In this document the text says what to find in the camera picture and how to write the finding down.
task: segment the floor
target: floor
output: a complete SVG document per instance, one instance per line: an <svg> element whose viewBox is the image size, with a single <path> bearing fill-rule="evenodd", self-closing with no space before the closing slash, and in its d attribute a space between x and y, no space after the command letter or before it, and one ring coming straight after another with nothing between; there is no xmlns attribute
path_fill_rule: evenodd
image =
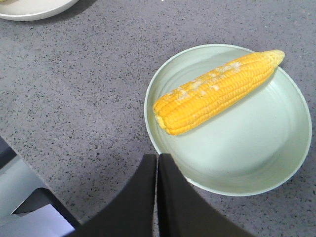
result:
<svg viewBox="0 0 316 237"><path fill-rule="evenodd" d="M7 158L10 147L0 138L0 226L11 219L12 212L37 188L46 188L36 174L18 157Z"/></svg>

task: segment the light green plate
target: light green plate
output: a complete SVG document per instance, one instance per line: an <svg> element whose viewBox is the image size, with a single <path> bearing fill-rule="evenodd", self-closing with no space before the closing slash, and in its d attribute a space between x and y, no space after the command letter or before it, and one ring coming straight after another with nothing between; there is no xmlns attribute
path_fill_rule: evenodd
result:
<svg viewBox="0 0 316 237"><path fill-rule="evenodd" d="M157 152L172 154L189 182L218 194L266 192L284 183L302 165L312 125L294 81L278 68L254 92L179 136L160 129L152 107L174 88L250 52L225 44L187 49L159 68L146 93L146 128Z"/></svg>

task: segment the white paper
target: white paper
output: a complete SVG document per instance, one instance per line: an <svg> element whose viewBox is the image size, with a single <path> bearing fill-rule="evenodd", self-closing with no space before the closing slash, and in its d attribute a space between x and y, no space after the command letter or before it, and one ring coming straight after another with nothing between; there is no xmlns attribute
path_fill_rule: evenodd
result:
<svg viewBox="0 0 316 237"><path fill-rule="evenodd" d="M11 221L0 227L0 237L62 237L74 228L52 205Z"/></svg>

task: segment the corn cob tip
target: corn cob tip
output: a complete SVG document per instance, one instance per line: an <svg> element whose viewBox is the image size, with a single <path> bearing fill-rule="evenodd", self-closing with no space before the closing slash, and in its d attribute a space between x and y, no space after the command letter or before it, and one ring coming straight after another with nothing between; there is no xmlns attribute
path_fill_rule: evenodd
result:
<svg viewBox="0 0 316 237"><path fill-rule="evenodd" d="M285 53L282 50L278 49L269 50L262 53L270 57L273 65L279 65L285 57Z"/></svg>

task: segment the speckled countertop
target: speckled countertop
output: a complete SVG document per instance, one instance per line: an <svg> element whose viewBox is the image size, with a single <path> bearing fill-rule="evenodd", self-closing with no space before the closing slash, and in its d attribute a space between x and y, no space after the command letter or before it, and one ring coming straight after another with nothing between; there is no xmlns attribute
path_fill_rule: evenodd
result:
<svg viewBox="0 0 316 237"><path fill-rule="evenodd" d="M174 54L226 43L286 52L315 135L313 0L80 0L34 22L0 20L0 136L84 222L155 153L143 104ZM316 143L282 186L251 197L196 190L258 236L316 236Z"/></svg>

